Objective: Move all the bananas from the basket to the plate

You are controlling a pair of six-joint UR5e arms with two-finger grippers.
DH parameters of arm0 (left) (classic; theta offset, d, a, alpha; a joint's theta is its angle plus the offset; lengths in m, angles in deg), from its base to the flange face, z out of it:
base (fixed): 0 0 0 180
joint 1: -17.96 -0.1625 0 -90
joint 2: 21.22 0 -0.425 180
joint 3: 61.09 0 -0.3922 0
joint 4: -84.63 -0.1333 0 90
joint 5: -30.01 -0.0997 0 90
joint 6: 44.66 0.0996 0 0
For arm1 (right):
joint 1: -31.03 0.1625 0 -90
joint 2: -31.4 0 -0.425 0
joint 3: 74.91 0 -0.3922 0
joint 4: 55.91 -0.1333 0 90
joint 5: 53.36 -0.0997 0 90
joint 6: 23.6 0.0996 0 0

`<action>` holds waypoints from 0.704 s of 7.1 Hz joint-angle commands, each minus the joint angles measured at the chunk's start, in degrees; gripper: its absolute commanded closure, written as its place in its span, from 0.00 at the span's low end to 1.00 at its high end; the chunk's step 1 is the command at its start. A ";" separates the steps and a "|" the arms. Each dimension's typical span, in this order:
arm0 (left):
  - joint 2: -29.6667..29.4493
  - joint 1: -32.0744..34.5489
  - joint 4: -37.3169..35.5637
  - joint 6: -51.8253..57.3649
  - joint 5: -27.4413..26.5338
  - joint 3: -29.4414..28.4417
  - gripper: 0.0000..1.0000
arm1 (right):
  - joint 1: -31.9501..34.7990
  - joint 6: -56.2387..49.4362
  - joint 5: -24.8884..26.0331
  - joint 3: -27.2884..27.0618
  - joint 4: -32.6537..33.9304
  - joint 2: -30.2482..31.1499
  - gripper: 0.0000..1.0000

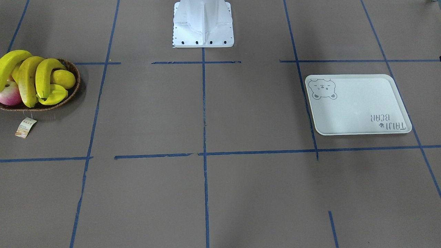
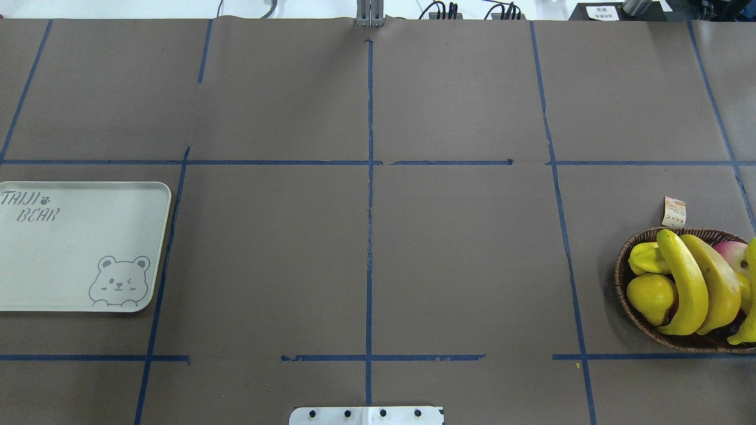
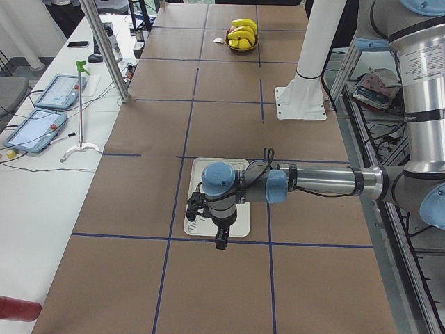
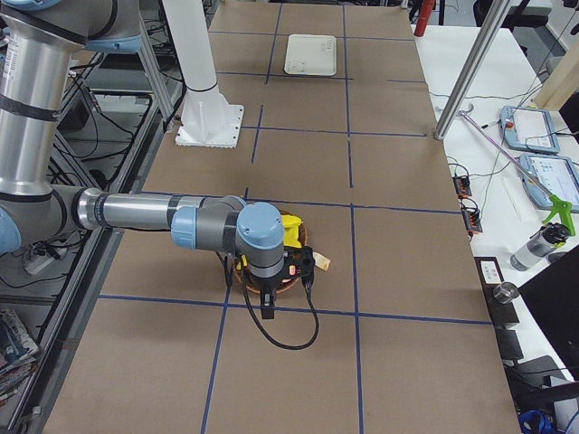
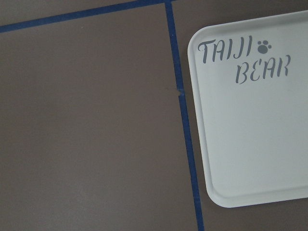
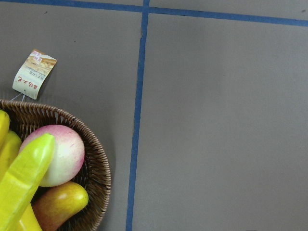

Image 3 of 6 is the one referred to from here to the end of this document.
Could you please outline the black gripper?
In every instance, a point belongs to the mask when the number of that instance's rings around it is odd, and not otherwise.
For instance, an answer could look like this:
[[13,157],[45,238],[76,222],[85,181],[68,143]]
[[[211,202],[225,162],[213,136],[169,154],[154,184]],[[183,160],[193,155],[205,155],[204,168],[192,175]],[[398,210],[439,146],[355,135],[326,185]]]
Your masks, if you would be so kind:
[[217,249],[227,249],[228,229],[237,219],[236,204],[211,203],[209,211],[212,215],[212,221],[219,227],[215,236],[215,245]]

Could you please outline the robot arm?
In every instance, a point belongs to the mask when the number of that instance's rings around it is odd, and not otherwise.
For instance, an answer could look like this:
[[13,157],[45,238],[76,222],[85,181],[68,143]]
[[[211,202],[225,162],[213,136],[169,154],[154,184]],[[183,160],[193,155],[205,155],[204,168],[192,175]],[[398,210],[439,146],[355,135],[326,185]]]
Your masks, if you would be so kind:
[[409,161],[368,168],[299,167],[265,161],[245,170],[217,162],[202,172],[188,200],[187,218],[210,218],[217,249],[227,247],[237,205],[284,202],[293,191],[338,198],[366,195],[444,227],[444,2],[360,1],[356,45],[361,50],[393,49],[400,63]]

